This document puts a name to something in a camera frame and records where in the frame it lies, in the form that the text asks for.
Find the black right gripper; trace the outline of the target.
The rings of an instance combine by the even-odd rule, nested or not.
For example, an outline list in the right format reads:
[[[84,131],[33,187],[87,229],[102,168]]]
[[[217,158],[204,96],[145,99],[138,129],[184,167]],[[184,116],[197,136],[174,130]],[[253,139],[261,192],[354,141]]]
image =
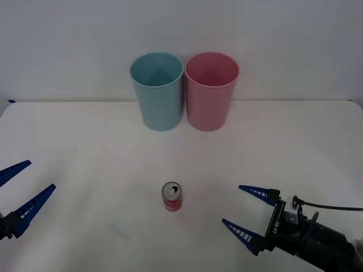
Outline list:
[[[277,189],[266,189],[255,186],[240,185],[238,188],[256,198],[264,201],[270,206],[275,206],[272,217],[269,221],[265,236],[245,229],[231,221],[222,218],[222,223],[237,237],[246,248],[258,256],[264,250],[273,251],[274,248],[286,252],[297,250],[301,230],[298,224],[299,210],[290,207],[290,202],[280,198],[280,191]]]

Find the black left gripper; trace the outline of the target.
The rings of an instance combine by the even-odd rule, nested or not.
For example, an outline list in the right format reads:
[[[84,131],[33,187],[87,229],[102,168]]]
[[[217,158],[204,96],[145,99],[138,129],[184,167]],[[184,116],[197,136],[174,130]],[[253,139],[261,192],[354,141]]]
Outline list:
[[[30,166],[32,163],[30,160],[25,160],[18,164],[12,165],[8,168],[0,170],[0,187],[10,181],[14,176],[20,173],[22,170]],[[3,230],[3,218],[4,216],[0,213],[0,240],[4,237],[9,239],[15,236],[16,238],[21,237],[25,230],[29,227],[32,219],[43,207],[45,202],[51,196],[56,189],[55,184],[49,185],[46,189],[26,202],[20,208],[10,212],[5,216],[5,233]]]

